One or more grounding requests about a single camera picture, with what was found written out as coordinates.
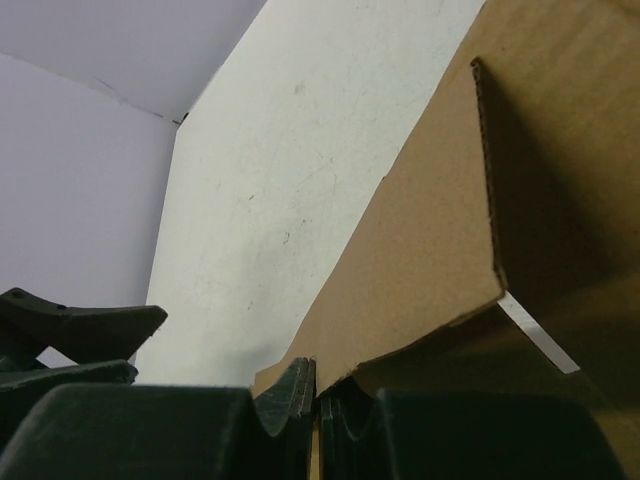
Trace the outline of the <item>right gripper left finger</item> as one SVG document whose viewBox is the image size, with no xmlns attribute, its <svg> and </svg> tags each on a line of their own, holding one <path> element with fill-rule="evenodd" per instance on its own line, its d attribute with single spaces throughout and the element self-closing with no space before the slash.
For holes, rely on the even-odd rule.
<svg viewBox="0 0 640 480">
<path fill-rule="evenodd" d="M 306 479 L 315 363 L 245 388 L 67 383 L 5 390 L 4 479 Z"/>
</svg>

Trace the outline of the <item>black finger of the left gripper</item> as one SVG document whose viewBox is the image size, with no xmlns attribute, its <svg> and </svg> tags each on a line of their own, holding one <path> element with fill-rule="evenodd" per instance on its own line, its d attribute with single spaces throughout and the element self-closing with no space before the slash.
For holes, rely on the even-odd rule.
<svg viewBox="0 0 640 480">
<path fill-rule="evenodd" d="M 41 369 L 49 347 L 77 364 L 128 360 L 167 317 L 156 305 L 71 307 L 14 287 L 1 294 L 1 368 Z"/>
<path fill-rule="evenodd" d="M 6 445 L 19 425 L 52 389 L 73 383 L 130 385 L 138 370 L 126 360 L 1 374 L 1 444 Z"/>
</svg>

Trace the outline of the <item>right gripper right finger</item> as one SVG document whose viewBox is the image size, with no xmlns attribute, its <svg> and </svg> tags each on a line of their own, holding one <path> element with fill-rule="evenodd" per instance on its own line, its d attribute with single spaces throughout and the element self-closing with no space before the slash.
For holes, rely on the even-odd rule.
<svg viewBox="0 0 640 480">
<path fill-rule="evenodd" d="M 323 479 L 622 479 L 590 414 L 561 398 L 357 387 L 323 396 Z"/>
</svg>

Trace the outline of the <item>cardboard box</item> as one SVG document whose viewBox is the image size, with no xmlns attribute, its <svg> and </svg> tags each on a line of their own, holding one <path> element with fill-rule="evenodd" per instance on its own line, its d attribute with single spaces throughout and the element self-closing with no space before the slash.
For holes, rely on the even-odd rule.
<svg viewBox="0 0 640 480">
<path fill-rule="evenodd" d="M 561 398 L 639 475 L 639 5 L 488 1 L 284 360 L 357 387 Z"/>
</svg>

